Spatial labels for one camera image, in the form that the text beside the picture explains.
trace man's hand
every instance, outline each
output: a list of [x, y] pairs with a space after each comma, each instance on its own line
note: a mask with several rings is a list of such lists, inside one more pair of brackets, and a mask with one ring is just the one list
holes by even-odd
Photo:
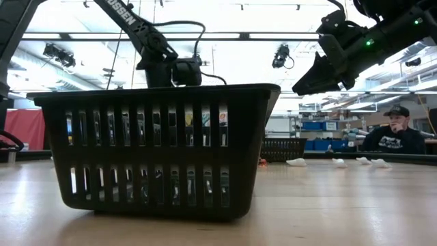
[[402, 127], [402, 125], [399, 123], [390, 124], [390, 127], [391, 127], [391, 131], [393, 131], [394, 133], [397, 133], [397, 132], [402, 131], [404, 129]]

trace man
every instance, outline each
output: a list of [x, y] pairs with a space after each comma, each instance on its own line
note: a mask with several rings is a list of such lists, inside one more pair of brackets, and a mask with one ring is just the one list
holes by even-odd
[[363, 143], [364, 151], [381, 151], [393, 154], [425, 154], [425, 140], [419, 131], [408, 127], [410, 111], [394, 106], [384, 116], [390, 117], [390, 125], [369, 133]]

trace wooden table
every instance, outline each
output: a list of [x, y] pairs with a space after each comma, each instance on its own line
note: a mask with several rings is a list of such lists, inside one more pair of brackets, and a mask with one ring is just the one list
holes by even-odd
[[51, 162], [0, 166], [0, 245], [435, 245], [437, 168], [308, 160], [259, 168], [233, 223], [95, 215], [64, 205]]

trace black plastic basket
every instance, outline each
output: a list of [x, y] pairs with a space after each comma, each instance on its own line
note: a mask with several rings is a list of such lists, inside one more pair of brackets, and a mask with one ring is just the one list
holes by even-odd
[[29, 97], [44, 112], [69, 207], [234, 219], [250, 209], [264, 127], [280, 90], [259, 84]]
[[285, 162], [303, 157], [307, 139], [265, 138], [262, 142], [261, 158], [269, 163]]

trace robotic arm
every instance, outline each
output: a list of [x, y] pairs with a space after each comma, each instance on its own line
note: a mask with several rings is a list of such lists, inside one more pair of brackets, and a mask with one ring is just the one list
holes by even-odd
[[[45, 0], [0, 1], [0, 98], [7, 97], [8, 64], [39, 4]], [[151, 22], [132, 12], [133, 5], [122, 0], [94, 0], [129, 36], [141, 54], [137, 70], [144, 70], [147, 86], [172, 87], [200, 85], [201, 71], [195, 58], [178, 59], [178, 54], [167, 43]]]
[[428, 36], [437, 42], [436, 0], [354, 0], [357, 10], [376, 20], [368, 29], [346, 20], [343, 6], [322, 18], [317, 32], [325, 56], [294, 85], [299, 95], [349, 90], [359, 74]]

